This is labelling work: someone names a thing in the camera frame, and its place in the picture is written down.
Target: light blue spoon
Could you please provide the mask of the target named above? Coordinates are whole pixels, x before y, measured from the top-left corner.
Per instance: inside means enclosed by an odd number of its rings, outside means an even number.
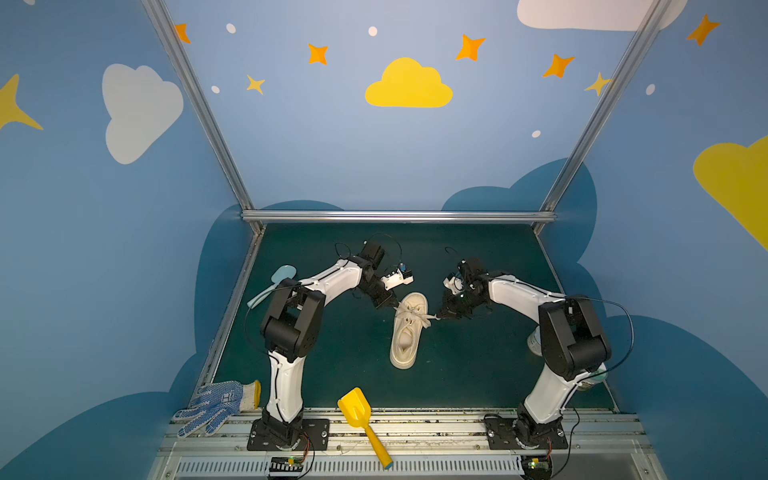
[[[262,293],[259,293],[254,298],[250,299],[248,302],[248,308],[252,309],[259,303],[261,303],[265,298],[267,298],[269,295],[268,293],[272,290],[275,290],[277,285],[285,280],[286,278],[293,278],[293,276],[296,275],[296,267],[293,265],[283,265],[279,269],[275,271],[275,273],[272,275],[272,282],[274,283],[272,286],[264,290]]]

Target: blue dotted glove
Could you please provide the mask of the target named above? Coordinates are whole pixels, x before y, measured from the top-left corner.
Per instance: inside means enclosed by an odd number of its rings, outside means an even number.
[[[229,381],[211,383],[195,392],[190,408],[179,410],[174,420],[189,420],[178,432],[183,439],[205,425],[205,435],[213,435],[232,415],[243,410],[253,410],[259,405],[261,384],[257,380],[248,385]]]

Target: yellow star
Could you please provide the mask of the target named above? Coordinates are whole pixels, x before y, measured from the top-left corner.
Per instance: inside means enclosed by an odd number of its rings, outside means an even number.
[[[0,88],[0,129],[12,121],[42,130],[38,122],[32,120],[16,104],[16,90],[18,89],[18,74],[11,77],[3,88]]]
[[[255,81],[250,75],[248,75],[248,80],[250,80],[250,85],[246,90],[258,90],[260,94],[264,95],[264,92],[261,91],[261,84],[264,83],[264,80]]]
[[[328,50],[328,47],[316,47],[314,45],[310,45],[310,52],[312,52],[310,55],[310,63],[315,63],[318,61],[323,65],[328,65],[326,63],[326,50]]]
[[[602,74],[602,72],[600,72],[600,73],[598,73],[598,80],[595,83],[593,83],[592,85],[590,85],[588,88],[585,88],[584,91],[594,90],[594,91],[596,91],[598,93],[598,97],[599,97],[600,93],[602,93],[602,91],[603,91],[603,87],[605,85],[607,85],[611,80],[613,80],[613,79],[612,78],[607,78],[607,79],[603,78],[603,74]]]
[[[573,61],[573,59],[576,57],[570,57],[570,58],[560,58],[557,55],[555,55],[552,58],[552,66],[547,70],[547,73],[545,73],[543,76],[548,77],[549,75],[557,75],[560,78],[563,78],[563,74],[565,73],[565,67],[568,66],[569,63]]]
[[[464,45],[462,46],[462,50],[458,53],[456,60],[461,60],[462,58],[471,58],[472,60],[477,61],[478,48],[480,48],[480,45],[482,45],[482,42],[484,41],[484,38],[472,40],[470,37],[464,35]]]
[[[713,31],[717,26],[720,25],[719,23],[710,22],[710,19],[705,15],[704,18],[701,20],[701,23],[699,24],[699,27],[694,30],[694,33],[688,35],[688,38],[686,40],[695,40],[699,46],[704,43],[704,40],[707,39],[707,35],[710,34],[711,31]]]
[[[190,41],[190,38],[187,37],[187,24],[182,23],[179,25],[174,25],[176,27],[176,33],[179,34],[179,40],[183,41],[184,43],[192,43]]]

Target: white cloud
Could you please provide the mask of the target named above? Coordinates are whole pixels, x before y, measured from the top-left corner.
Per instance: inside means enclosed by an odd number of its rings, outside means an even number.
[[[163,81],[146,65],[136,70],[121,64],[108,66],[101,92],[112,117],[107,126],[107,149],[121,164],[135,162],[184,109],[179,87]]]
[[[683,11],[688,0],[672,0],[661,27]],[[518,18],[533,28],[635,31],[653,0],[520,0]]]

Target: yellow cloud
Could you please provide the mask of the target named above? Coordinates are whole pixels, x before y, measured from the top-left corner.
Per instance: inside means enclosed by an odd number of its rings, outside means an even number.
[[[366,100],[376,107],[442,107],[453,98],[453,90],[440,80],[432,67],[422,67],[412,58],[398,58],[387,66],[382,80],[366,90]]]
[[[768,137],[751,147],[717,144],[694,163],[694,175],[704,190],[768,249]]]

